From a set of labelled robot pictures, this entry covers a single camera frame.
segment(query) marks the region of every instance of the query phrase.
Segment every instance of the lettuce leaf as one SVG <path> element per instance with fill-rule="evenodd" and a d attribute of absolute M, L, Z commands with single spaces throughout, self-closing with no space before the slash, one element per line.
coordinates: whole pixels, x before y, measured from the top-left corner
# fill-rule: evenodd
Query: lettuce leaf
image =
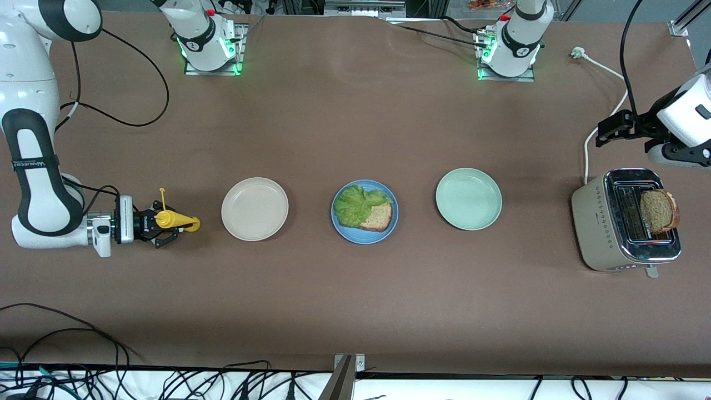
<path fill-rule="evenodd" d="M 365 222 L 374 206 L 392 203 L 382 190 L 365 191 L 362 186 L 352 185 L 336 197 L 333 210 L 343 226 L 355 228 Z"/>

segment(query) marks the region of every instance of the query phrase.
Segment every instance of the toaster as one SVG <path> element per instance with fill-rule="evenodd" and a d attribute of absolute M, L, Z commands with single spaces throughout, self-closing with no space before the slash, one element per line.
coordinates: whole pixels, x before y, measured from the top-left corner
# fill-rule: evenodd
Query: toaster
<path fill-rule="evenodd" d="M 598 271 L 647 268 L 656 278 L 656 266 L 681 254 L 676 228 L 652 234 L 640 212 L 641 194 L 662 189 L 649 169 L 612 169 L 573 193 L 575 232 L 584 262 Z"/>

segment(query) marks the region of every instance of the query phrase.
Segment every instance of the light green plate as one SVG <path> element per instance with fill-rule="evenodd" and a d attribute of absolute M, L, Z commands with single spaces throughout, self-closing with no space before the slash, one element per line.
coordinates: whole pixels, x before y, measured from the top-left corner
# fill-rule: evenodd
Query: light green plate
<path fill-rule="evenodd" d="M 487 174 L 459 168 L 444 175 L 437 185 L 437 208 L 450 224 L 465 231 L 491 225 L 501 214 L 501 190 Z"/>

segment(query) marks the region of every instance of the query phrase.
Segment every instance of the toast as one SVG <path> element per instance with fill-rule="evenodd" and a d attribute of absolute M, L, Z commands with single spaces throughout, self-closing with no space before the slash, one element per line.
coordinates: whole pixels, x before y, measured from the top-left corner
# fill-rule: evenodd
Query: toast
<path fill-rule="evenodd" d="M 654 189 L 642 192 L 640 210 L 651 233 L 664 233 L 679 226 L 679 207 L 669 191 Z"/>
<path fill-rule="evenodd" d="M 358 228 L 366 231 L 383 232 L 390 226 L 390 220 L 392 220 L 392 205 L 385 203 L 371 207 L 370 216 Z"/>

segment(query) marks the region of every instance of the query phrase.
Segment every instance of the plate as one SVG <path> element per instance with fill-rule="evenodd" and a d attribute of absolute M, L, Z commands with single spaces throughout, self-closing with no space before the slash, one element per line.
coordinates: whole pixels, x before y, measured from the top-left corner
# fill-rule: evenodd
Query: plate
<path fill-rule="evenodd" d="M 465 231 L 477 231 L 494 223 L 501 214 L 502 203 L 496 182 L 478 169 L 455 169 L 437 185 L 439 213 Z"/>
<path fill-rule="evenodd" d="M 387 227 L 387 229 L 385 229 L 385 231 L 373 232 L 365 231 L 363 229 L 358 228 L 349 228 L 347 226 L 341 225 L 341 223 L 338 222 L 338 217 L 336 216 L 336 210 L 333 209 L 333 204 L 336 202 L 336 198 L 341 194 L 341 192 L 343 192 L 345 188 L 351 185 L 362 186 L 365 191 L 373 191 L 376 189 L 380 189 L 392 199 L 392 218 L 390 219 L 390 225 Z M 395 195 L 392 194 L 390 189 L 388 189 L 387 186 L 385 186 L 384 184 L 381 184 L 378 181 L 372 181 L 370 179 L 352 181 L 350 184 L 345 185 L 341 188 L 341 190 L 336 193 L 336 195 L 333 197 L 333 201 L 331 202 L 331 221 L 333 222 L 333 227 L 336 228 L 338 234 L 340 234 L 344 239 L 357 244 L 373 244 L 383 240 L 384 238 L 387 238 L 387 236 L 390 235 L 392 230 L 395 229 L 395 225 L 397 225 L 397 217 L 399 216 L 399 214 L 400 210 L 397 207 L 397 200 L 395 199 Z"/>
<path fill-rule="evenodd" d="M 245 179 L 233 186 L 223 200 L 225 228 L 244 241 L 263 241 L 274 235 L 288 214 L 287 193 L 267 178 Z"/>

